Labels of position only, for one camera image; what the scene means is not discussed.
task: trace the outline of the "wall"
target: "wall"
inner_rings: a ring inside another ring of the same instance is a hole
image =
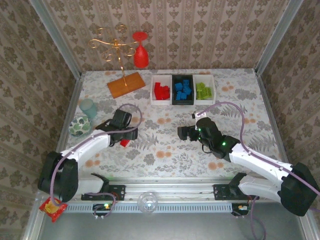
[[[0,1],[0,239],[19,239],[75,85],[27,0]]]
[[[320,185],[320,1],[303,2],[262,79],[289,161]]]
[[[120,69],[92,49],[99,27],[144,31],[149,69],[254,68],[289,0],[42,0],[81,71]],[[124,59],[132,69],[133,60]]]

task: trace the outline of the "blue block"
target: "blue block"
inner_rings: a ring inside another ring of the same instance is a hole
[[[187,95],[189,95],[191,93],[191,89],[188,86],[183,86],[183,92]]]
[[[187,94],[184,92],[181,93],[181,100],[186,100],[187,99]]]
[[[182,94],[182,92],[178,91],[177,94],[176,94],[175,100],[180,100],[181,99],[181,94]]]
[[[175,88],[176,91],[182,91],[182,88],[183,88],[182,83],[180,83],[180,82],[176,83],[174,85],[174,88]]]

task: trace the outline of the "ceramic bowl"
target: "ceramic bowl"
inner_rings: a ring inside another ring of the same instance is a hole
[[[76,117],[69,125],[69,133],[75,137],[88,135],[91,130],[92,122],[87,116]]]

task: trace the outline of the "wooden board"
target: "wooden board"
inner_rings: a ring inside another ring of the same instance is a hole
[[[138,72],[125,76],[125,81],[122,77],[107,84],[114,99],[146,86]]]

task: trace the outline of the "light blue cup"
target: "light blue cup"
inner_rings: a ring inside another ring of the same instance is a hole
[[[79,107],[81,111],[88,116],[89,119],[93,119],[97,115],[97,107],[94,101],[89,98],[85,98],[84,100],[82,100]]]

